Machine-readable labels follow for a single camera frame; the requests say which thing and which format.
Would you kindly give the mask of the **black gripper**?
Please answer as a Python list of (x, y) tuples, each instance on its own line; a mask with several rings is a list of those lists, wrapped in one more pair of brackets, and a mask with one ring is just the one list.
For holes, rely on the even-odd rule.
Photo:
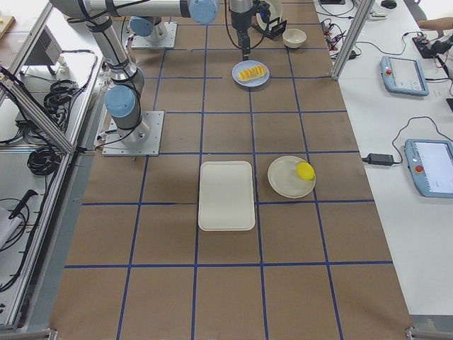
[(238, 38), (239, 49), (242, 55), (250, 55), (251, 41), (247, 30), (237, 30), (236, 35)]

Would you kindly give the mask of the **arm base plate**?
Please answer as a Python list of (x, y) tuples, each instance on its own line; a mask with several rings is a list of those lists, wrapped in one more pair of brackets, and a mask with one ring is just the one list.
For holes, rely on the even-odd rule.
[(157, 157), (163, 125), (164, 112), (162, 110), (142, 111), (142, 122), (130, 135), (128, 131), (117, 129), (111, 118), (109, 129), (115, 130), (115, 132), (107, 135), (102, 155), (104, 157)]
[(176, 22), (160, 22), (157, 25), (148, 21), (132, 23), (131, 29), (134, 32), (132, 49), (173, 49), (176, 42), (177, 25)]

